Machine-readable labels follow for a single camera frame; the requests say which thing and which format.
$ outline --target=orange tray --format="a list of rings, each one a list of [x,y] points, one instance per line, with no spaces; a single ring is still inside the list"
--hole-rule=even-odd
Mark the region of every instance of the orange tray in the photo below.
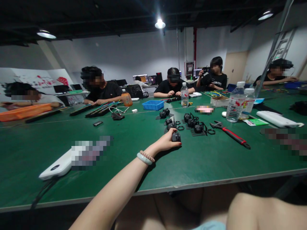
[[[40,113],[50,111],[51,109],[51,104],[27,106],[0,113],[0,121],[20,120],[27,117],[36,116]]]

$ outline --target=plastic bottle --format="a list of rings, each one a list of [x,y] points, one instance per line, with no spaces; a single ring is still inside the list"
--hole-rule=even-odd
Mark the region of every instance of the plastic bottle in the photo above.
[[[189,107],[189,89],[186,86],[186,82],[182,83],[181,87],[181,105],[183,108]]]
[[[124,102],[125,106],[132,106],[133,102],[131,100],[131,96],[129,93],[126,92],[125,89],[122,90],[122,101]]]
[[[244,85],[244,81],[239,81],[237,87],[230,94],[226,113],[226,120],[229,122],[237,122],[241,115],[243,103],[245,101]]]
[[[255,102],[255,89],[247,88],[244,90],[244,93],[245,93],[245,102],[243,104],[243,110],[240,116],[240,120],[246,120],[249,118],[249,114],[252,111]]]

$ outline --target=ladder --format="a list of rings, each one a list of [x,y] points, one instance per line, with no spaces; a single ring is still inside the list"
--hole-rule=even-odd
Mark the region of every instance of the ladder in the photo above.
[[[280,33],[279,40],[277,42],[276,49],[273,51],[272,56],[270,58],[270,62],[283,58],[285,59],[291,45],[292,39],[296,32],[297,27],[293,28],[292,30],[288,30],[285,32]]]

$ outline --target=white jade bangle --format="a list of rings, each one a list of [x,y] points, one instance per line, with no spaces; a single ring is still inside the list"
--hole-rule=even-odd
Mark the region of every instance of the white jade bangle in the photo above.
[[[143,156],[142,154],[140,153],[137,153],[137,157],[143,161],[144,163],[148,164],[148,165],[151,165],[152,164],[152,161],[149,160],[148,158],[146,158],[145,156]]]

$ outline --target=black ceiling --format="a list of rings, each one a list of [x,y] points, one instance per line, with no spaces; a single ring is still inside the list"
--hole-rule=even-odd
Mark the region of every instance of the black ceiling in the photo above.
[[[267,9],[275,15],[286,0],[9,0],[0,3],[0,45],[149,32],[161,15],[165,29],[257,25]],[[307,2],[296,0],[294,4]]]

